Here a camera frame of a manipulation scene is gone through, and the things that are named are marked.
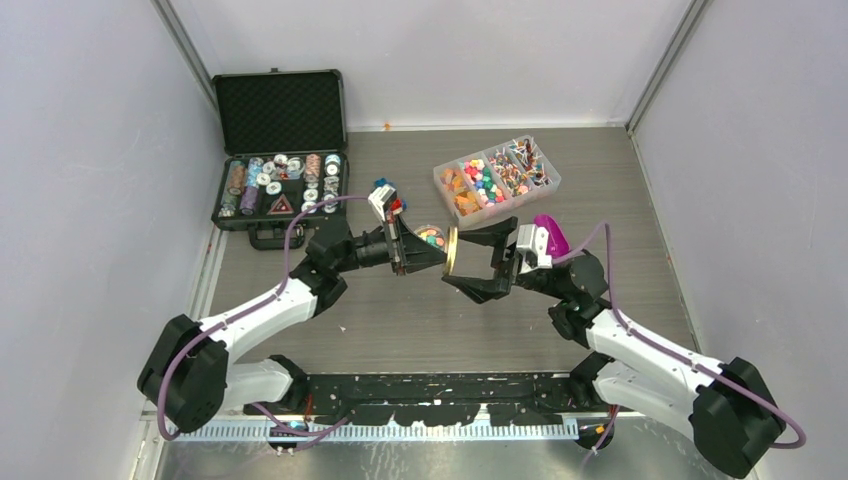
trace foam lining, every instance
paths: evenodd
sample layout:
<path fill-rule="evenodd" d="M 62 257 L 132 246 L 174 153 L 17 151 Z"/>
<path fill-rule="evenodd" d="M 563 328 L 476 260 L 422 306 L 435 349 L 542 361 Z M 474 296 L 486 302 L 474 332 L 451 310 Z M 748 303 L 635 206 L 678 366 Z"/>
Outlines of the foam lining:
<path fill-rule="evenodd" d="M 344 149 L 338 71 L 222 75 L 214 84 L 228 154 Z"/>

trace magenta object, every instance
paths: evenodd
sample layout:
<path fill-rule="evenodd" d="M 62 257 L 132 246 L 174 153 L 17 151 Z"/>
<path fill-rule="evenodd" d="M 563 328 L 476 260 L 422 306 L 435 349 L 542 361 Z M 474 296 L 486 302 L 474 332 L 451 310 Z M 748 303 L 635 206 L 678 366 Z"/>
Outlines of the magenta object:
<path fill-rule="evenodd" d="M 551 235 L 551 238 L 548 240 L 548 255 L 559 258 L 571 251 L 568 240 L 565 239 L 565 234 L 562 233 L 562 229 L 559 228 L 559 224 L 556 223 L 554 217 L 542 213 L 536 215 L 536 218 L 533 219 L 533 224 L 537 227 L 545 227 Z"/>

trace robotic arm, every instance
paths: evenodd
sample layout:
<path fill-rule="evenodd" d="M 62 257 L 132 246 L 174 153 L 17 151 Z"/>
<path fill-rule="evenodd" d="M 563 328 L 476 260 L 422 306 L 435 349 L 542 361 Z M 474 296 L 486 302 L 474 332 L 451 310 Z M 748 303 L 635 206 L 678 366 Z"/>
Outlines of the robotic arm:
<path fill-rule="evenodd" d="M 720 372 L 774 405 L 757 369 L 738 357 L 725 364 L 689 351 L 614 311 L 602 298 L 609 285 L 597 257 L 582 250 L 559 263 L 553 258 L 558 248 L 564 253 L 557 245 L 564 237 L 555 222 L 521 225 L 516 241 L 508 244 L 516 227 L 518 220 L 512 217 L 459 233 L 462 240 L 493 247 L 493 278 L 446 275 L 443 280 L 476 303 L 502 298 L 512 285 L 558 299 L 548 309 L 554 328 L 594 351 L 570 373 L 578 403 L 639 411 L 692 440 L 722 472 L 745 477 L 786 423 L 705 372 Z"/>
<path fill-rule="evenodd" d="M 138 378 L 138 389 L 157 404 L 164 390 L 165 416 L 186 433 L 221 410 L 249 403 L 276 403 L 295 411 L 309 385 L 294 363 L 283 356 L 253 364 L 236 360 L 275 333 L 330 308 L 347 288 L 341 273 L 390 264 L 395 274 L 405 275 L 444 264 L 443 280 L 476 303 L 503 298 L 513 285 L 557 299 L 548 309 L 556 331 L 593 350 L 570 373 L 571 395 L 582 406 L 620 405 L 642 412 L 691 439 L 714 466 L 737 478 L 746 476 L 785 430 L 775 408 L 764 408 L 729 386 L 741 386 L 774 405 L 753 365 L 740 358 L 725 364 L 689 351 L 613 309 L 602 297 L 609 285 L 601 262 L 587 250 L 560 256 L 564 237 L 555 222 L 519 227 L 512 217 L 459 233 L 461 240 L 493 248 L 494 275 L 457 277 L 450 274 L 455 230 L 445 253 L 406 226 L 394 187 L 376 189 L 368 201 L 380 222 L 372 232 L 354 237 L 344 220 L 328 220 L 311 239 L 306 258 L 280 285 L 198 322 L 185 315 L 170 320 Z M 517 239 L 510 243 L 516 229 Z M 185 358 L 178 358 L 181 353 Z M 174 367 L 175 361 L 181 363 Z"/>
<path fill-rule="evenodd" d="M 282 291 L 276 286 L 199 322 L 185 315 L 170 320 L 138 378 L 138 389 L 157 403 L 166 370 L 178 352 L 198 335 L 213 330 L 190 350 L 166 387 L 165 415 L 180 431 L 193 432 L 219 411 L 253 402 L 281 402 L 296 408 L 306 397 L 307 385 L 305 374 L 291 361 L 274 356 L 236 365 L 236 360 L 275 333 L 331 307 L 347 289 L 340 276 L 343 272 L 390 264 L 395 274 L 406 275 L 445 263 L 444 252 L 406 226 L 394 187 L 374 190 L 368 202 L 380 226 L 354 237 L 345 220 L 328 220 L 316 231 L 306 258 L 291 270 Z"/>

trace white wall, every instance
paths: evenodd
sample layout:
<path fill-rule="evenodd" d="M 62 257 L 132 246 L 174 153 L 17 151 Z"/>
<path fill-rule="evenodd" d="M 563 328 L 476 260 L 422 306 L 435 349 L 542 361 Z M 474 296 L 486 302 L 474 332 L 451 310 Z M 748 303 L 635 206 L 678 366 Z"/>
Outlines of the white wall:
<path fill-rule="evenodd" d="M 688 0 L 172 0 L 211 73 L 338 68 L 353 129 L 625 122 Z"/>
<path fill-rule="evenodd" d="M 0 65 L 0 476 L 122 478 L 220 127 L 149 1 L 4 2 Z"/>
<path fill-rule="evenodd" d="M 713 2 L 637 131 L 701 345 L 753 361 L 809 434 L 764 479 L 848 468 L 845 18 L 843 0 Z"/>

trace blue object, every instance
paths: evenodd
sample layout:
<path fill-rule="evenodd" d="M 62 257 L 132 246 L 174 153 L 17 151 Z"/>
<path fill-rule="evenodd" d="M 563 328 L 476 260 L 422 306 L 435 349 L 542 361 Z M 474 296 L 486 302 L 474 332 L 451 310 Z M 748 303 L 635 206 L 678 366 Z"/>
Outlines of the blue object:
<path fill-rule="evenodd" d="M 374 188 L 380 188 L 380 187 L 382 187 L 383 185 L 390 185 L 390 186 L 394 187 L 394 189 L 395 189 L 395 190 L 397 190 L 397 185 L 395 185 L 393 182 L 390 182 L 390 181 L 386 180 L 386 178 L 385 178 L 385 177 L 378 178 L 378 179 L 374 182 Z M 406 210 L 406 208 L 407 208 L 407 207 L 406 207 L 406 200 L 404 200 L 403 198 L 401 198 L 401 199 L 400 199 L 400 202 L 401 202 L 401 205 L 403 206 L 403 209 L 404 209 L 404 210 Z"/>

